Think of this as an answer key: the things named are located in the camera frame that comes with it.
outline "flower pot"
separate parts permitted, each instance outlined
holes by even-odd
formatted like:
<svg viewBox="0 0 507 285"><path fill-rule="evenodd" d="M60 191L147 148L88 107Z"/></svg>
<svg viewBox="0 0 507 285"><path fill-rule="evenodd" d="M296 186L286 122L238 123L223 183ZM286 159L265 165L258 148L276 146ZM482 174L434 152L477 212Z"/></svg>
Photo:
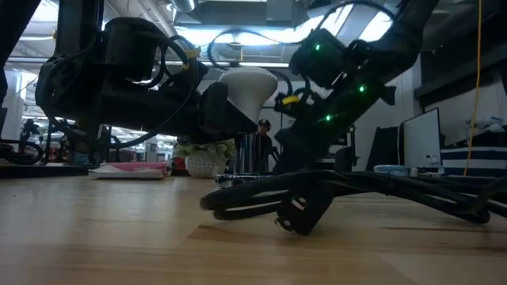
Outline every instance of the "flower pot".
<svg viewBox="0 0 507 285"><path fill-rule="evenodd" d="M212 157L206 151L197 151L186 158L189 174L194 178L210 179L225 171L226 158Z"/></svg>

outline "ceiling light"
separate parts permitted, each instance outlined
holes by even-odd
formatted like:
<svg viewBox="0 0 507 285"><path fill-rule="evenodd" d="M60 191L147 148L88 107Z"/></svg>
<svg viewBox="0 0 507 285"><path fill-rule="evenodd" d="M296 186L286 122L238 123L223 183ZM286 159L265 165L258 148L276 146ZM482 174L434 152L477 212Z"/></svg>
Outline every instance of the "ceiling light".
<svg viewBox="0 0 507 285"><path fill-rule="evenodd" d="M392 25L392 20L384 12L378 12L360 35L361 40L374 41L380 39Z"/></svg>

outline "wooden surface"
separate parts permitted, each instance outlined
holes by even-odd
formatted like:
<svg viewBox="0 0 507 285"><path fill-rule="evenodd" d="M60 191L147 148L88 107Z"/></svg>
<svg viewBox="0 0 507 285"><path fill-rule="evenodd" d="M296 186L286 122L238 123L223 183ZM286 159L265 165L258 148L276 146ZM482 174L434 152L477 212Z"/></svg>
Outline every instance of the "wooden surface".
<svg viewBox="0 0 507 285"><path fill-rule="evenodd" d="M0 180L0 284L507 284L507 220L336 199L309 237L220 222L210 180Z"/></svg>

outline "ceiling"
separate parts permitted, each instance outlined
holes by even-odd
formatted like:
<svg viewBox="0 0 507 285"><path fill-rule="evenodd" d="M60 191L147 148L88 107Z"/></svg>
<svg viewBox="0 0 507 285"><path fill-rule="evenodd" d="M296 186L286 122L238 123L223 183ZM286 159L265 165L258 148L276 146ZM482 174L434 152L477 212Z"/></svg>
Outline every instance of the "ceiling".
<svg viewBox="0 0 507 285"><path fill-rule="evenodd" d="M396 11L399 0L373 0L388 9ZM484 0L488 3L499 0ZM172 25L179 34L193 43L207 48L207 43L220 31L230 27L246 27L261 31L273 39L291 42L306 36L322 18L322 15L336 1L330 0L207 0L199 1L191 13L177 12L168 0L105 0L105 22L114 17L142 17L153 21L163 32L170 32ZM58 1L42 0L39 9L26 28L23 37L16 45L11 59L40 58L21 60L23 63L7 63L8 68L25 70L38 74L41 63L50 57L55 49L51 34L56 30L58 20ZM425 48L439 47L449 36L458 36L473 28L471 15L476 12L475 0L441 0L433 12L425 30ZM337 11L324 24L337 38L345 44L357 38L376 40L389 28L391 23L382 13L366 6L346 6ZM283 66L288 63L297 50L296 44L273 44L256 36L240 34L220 38L213 53L218 60L242 60L251 63L270 63ZM242 48L231 48L231 41L245 44ZM205 52L201 60L207 60ZM171 53L167 60L178 60ZM218 72L210 72L208 79L216 79ZM34 87L29 86L26 92L26 116L42 117L44 114L35 106ZM115 135L122 138L135 138L140 134L117 129Z"/></svg>

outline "person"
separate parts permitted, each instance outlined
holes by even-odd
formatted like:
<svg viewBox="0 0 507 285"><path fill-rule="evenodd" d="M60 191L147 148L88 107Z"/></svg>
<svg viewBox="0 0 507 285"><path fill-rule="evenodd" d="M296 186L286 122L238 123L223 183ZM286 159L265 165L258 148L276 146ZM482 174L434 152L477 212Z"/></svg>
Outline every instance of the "person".
<svg viewBox="0 0 507 285"><path fill-rule="evenodd" d="M253 171L269 171L269 155L273 148L273 141L268 136L271 123L268 120L259 120L257 134L253 138Z"/></svg>

